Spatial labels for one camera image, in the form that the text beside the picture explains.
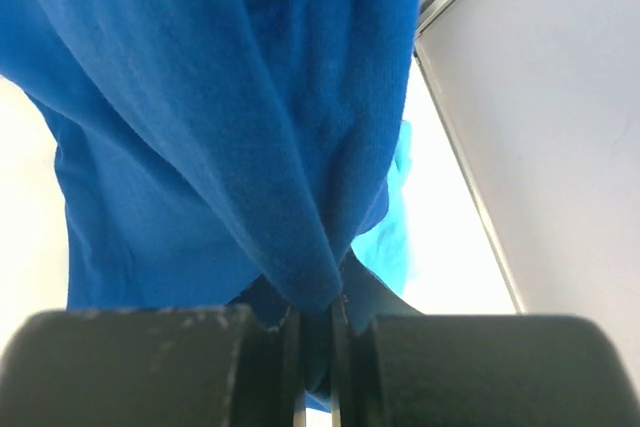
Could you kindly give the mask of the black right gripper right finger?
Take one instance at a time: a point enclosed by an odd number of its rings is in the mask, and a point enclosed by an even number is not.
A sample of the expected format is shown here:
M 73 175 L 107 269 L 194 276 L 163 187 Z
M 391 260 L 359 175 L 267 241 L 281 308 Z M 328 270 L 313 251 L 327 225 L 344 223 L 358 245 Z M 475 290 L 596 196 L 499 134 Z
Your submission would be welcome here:
M 575 316 L 425 315 L 354 254 L 332 307 L 337 426 L 635 426 L 616 348 Z

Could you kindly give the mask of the blue printed t-shirt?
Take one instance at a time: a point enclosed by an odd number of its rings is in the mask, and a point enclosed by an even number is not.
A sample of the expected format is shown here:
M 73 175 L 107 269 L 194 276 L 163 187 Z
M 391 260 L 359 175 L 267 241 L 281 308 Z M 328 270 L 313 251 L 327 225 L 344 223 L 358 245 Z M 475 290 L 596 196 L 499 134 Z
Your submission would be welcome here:
M 1 0 L 72 309 L 323 313 L 389 211 L 419 0 Z

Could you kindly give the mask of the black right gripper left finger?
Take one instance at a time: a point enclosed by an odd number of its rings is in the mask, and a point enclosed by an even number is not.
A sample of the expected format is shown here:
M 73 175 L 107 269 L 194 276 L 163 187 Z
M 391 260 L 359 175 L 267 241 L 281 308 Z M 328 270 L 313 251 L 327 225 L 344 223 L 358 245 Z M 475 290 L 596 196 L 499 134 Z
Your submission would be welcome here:
M 246 305 L 49 311 L 1 358 L 5 426 L 301 426 L 299 318 Z

